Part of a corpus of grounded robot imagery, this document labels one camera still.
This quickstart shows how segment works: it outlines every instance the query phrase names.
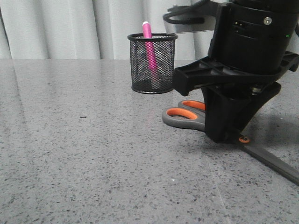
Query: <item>black mesh pen holder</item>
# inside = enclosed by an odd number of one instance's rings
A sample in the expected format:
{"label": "black mesh pen holder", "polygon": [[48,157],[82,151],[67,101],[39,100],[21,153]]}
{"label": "black mesh pen holder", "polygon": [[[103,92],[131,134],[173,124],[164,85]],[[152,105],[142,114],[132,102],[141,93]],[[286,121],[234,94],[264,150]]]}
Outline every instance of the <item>black mesh pen holder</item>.
{"label": "black mesh pen holder", "polygon": [[158,94],[173,90],[175,34],[128,35],[131,45],[132,90]]}

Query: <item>pen holder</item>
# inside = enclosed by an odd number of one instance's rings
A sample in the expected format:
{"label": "pen holder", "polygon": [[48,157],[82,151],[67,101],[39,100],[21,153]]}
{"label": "pen holder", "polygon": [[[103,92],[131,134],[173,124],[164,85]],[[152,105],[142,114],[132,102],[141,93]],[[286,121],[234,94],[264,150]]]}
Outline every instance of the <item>pen holder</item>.
{"label": "pen holder", "polygon": [[158,94],[173,90],[175,34],[128,35],[131,45],[132,90]]}

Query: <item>gray speckled countertop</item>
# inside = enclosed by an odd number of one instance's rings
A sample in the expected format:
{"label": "gray speckled countertop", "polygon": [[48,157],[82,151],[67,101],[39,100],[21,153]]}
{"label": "gray speckled countertop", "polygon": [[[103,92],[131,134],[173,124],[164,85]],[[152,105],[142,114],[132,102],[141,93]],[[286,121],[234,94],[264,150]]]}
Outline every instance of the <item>gray speckled countertop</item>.
{"label": "gray speckled countertop", "polygon": [[[298,74],[245,130],[296,169]],[[127,60],[0,60],[0,224],[299,223],[298,186],[162,122],[182,99],[132,91]]]}

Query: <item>pink marker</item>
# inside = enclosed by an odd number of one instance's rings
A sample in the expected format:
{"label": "pink marker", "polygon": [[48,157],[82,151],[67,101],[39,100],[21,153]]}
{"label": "pink marker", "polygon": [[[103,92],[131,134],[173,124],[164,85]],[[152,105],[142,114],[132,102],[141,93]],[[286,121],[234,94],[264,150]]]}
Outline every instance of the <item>pink marker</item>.
{"label": "pink marker", "polygon": [[[142,24],[143,29],[143,37],[145,38],[152,38],[151,28],[149,22],[144,22]],[[145,42],[147,57],[149,62],[149,69],[152,74],[151,85],[152,89],[159,89],[160,88],[160,80],[157,74],[157,62],[155,56],[155,49],[153,42]]]}

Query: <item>granite surface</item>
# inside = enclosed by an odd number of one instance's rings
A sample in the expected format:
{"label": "granite surface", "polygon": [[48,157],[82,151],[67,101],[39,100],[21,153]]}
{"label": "granite surface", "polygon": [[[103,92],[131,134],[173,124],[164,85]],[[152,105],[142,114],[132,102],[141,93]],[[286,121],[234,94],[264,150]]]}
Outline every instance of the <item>granite surface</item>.
{"label": "granite surface", "polygon": [[[296,169],[298,74],[244,130]],[[132,91],[127,60],[0,60],[0,224],[299,223],[294,183],[162,122],[182,99]]]}

